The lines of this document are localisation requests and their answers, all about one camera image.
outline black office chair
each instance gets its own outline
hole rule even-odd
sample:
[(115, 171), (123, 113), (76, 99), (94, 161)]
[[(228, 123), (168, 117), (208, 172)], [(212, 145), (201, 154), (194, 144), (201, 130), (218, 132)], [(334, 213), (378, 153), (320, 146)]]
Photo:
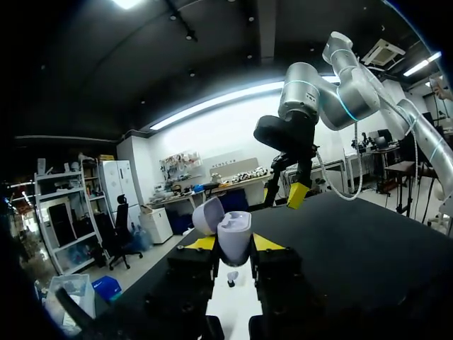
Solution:
[(113, 264), (121, 258), (125, 262), (126, 268), (130, 268), (126, 261), (126, 255), (138, 255), (139, 258), (143, 257), (143, 254), (140, 251), (128, 250), (128, 247), (132, 244), (134, 239), (127, 229), (127, 211), (129, 205), (127, 204), (124, 195), (118, 196), (117, 201), (119, 204), (117, 208), (115, 229), (104, 228), (101, 233), (103, 239), (102, 247), (108, 251), (110, 256), (113, 256), (113, 259), (111, 259), (108, 264), (108, 268), (111, 271), (113, 270)]

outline white refrigerator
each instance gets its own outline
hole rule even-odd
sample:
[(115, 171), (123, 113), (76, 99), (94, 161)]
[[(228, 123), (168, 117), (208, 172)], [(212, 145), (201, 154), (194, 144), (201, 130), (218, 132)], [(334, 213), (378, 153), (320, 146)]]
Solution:
[(135, 226), (140, 224), (140, 206), (129, 161), (102, 161), (100, 163), (100, 175), (113, 222), (116, 221), (117, 197), (124, 195), (129, 204), (127, 228), (132, 231), (132, 223)]

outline clear plastic box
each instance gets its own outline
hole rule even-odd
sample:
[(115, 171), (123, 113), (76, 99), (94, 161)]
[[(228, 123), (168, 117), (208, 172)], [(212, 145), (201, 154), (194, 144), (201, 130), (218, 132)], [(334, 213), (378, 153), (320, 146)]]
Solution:
[(50, 281), (45, 308), (58, 326), (63, 329), (64, 333), (73, 336), (80, 332), (80, 328), (64, 310), (55, 296), (55, 293), (60, 287), (63, 287), (72, 300), (93, 318), (96, 316), (94, 289), (90, 282), (90, 275), (88, 274), (54, 276)]

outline ceiling light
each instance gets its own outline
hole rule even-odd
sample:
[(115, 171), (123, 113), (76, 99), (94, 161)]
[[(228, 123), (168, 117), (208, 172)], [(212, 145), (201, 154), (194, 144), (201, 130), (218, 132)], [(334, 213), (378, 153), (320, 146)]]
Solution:
[(442, 55), (441, 52), (436, 52), (435, 54), (433, 54), (431, 57), (429, 57), (427, 59), (428, 62), (433, 62), (434, 60), (436, 60), (438, 57), (440, 57)]
[(112, 1), (123, 9), (131, 9), (142, 0), (112, 0)]
[[(340, 82), (340, 79), (337, 76), (323, 76), (323, 78), (330, 83)], [(161, 122), (151, 126), (150, 129), (154, 130), (154, 131), (160, 130), (161, 128), (164, 128), (167, 125), (170, 125), (180, 119), (186, 118), (189, 115), (206, 110), (207, 108), (211, 108), (213, 106), (217, 106), (219, 104), (233, 101), (235, 99), (252, 96), (255, 94), (264, 94), (266, 92), (281, 90), (281, 89), (283, 89), (284, 84), (285, 84), (284, 81), (276, 81), (275, 83), (254, 86), (249, 89), (240, 90), (240, 91), (225, 94), (224, 96), (216, 97), (209, 101), (205, 101), (204, 103), (192, 106), (191, 108), (188, 108), (186, 110), (182, 110), (181, 112), (176, 113), (175, 115), (172, 115), (171, 117), (168, 117), (167, 119), (164, 119)]]
[(405, 77), (409, 77), (410, 75), (416, 73), (417, 71), (421, 70), (423, 67), (425, 67), (426, 65), (428, 65), (430, 62), (432, 62), (433, 60), (436, 60), (438, 57), (440, 57), (442, 55), (441, 52), (436, 52), (435, 54), (433, 54), (431, 57), (423, 60), (422, 62), (419, 62), (416, 66), (412, 67), (411, 69), (409, 69), (408, 71), (404, 72), (404, 76)]

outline black ceiling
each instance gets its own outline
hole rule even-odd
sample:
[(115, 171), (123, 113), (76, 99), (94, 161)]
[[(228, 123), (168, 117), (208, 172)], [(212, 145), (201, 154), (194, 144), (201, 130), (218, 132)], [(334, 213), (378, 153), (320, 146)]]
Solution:
[[(127, 11), (111, 0), (58, 2), (16, 9), (27, 29), (9, 49), (15, 135), (116, 140), (192, 101), (281, 77), (292, 62), (331, 73), (321, 53), (333, 30), (359, 57), (379, 38), (408, 51), (390, 77), (425, 76), (401, 78), (428, 51), (378, 0), (143, 0)], [(172, 5), (197, 41), (170, 19)]]

